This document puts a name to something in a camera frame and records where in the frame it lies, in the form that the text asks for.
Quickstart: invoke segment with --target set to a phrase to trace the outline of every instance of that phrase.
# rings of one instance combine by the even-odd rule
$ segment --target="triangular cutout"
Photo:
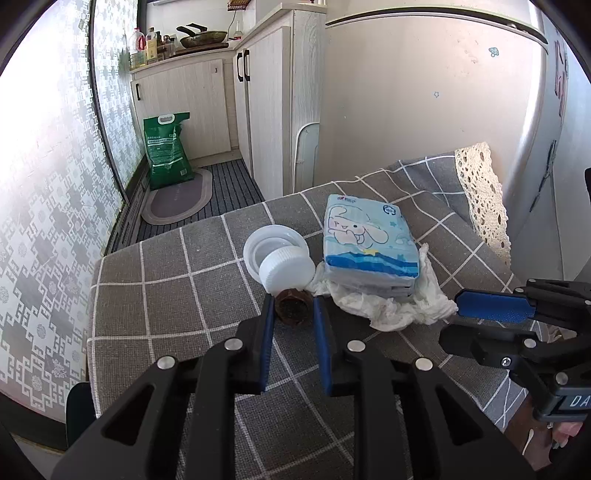
[[[435,389],[454,445],[481,439],[482,429],[443,387]]]
[[[105,437],[124,445],[135,445],[154,387],[146,385],[109,423]]]

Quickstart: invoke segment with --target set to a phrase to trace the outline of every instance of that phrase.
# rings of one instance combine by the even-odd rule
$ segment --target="cabinet handle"
[[[243,70],[244,70],[244,78],[246,79],[247,82],[251,81],[251,76],[246,73],[246,57],[250,56],[250,54],[251,54],[250,50],[245,50],[244,51],[244,60],[242,61]]]
[[[240,52],[238,54],[238,57],[236,57],[236,73],[238,74],[238,81],[244,82],[244,77],[240,76],[240,59],[241,58],[242,58],[242,52]]]

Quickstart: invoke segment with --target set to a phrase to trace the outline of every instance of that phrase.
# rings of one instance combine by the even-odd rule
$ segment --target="patterned window film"
[[[138,0],[96,0],[94,62],[100,112],[113,162],[126,187],[144,156],[132,115],[128,36],[137,24]]]
[[[87,0],[57,0],[0,76],[0,391],[61,421],[86,377],[90,284],[122,205],[88,21]]]

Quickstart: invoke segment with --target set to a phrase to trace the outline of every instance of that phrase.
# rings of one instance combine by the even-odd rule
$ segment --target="gray doormat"
[[[203,168],[194,171],[195,178],[169,185],[148,194],[142,211],[143,219],[152,225],[168,225],[189,218],[212,198],[212,174]]]

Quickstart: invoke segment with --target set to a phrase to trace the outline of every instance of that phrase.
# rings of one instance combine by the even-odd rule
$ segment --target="frying pan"
[[[195,23],[189,23],[189,27],[198,28],[199,33],[195,33],[193,30],[187,27],[177,27],[177,30],[182,33],[189,35],[188,37],[181,38],[181,44],[185,48],[200,47],[201,45],[208,45],[210,43],[220,43],[226,38],[228,32],[222,31],[208,31],[207,27],[202,27]]]

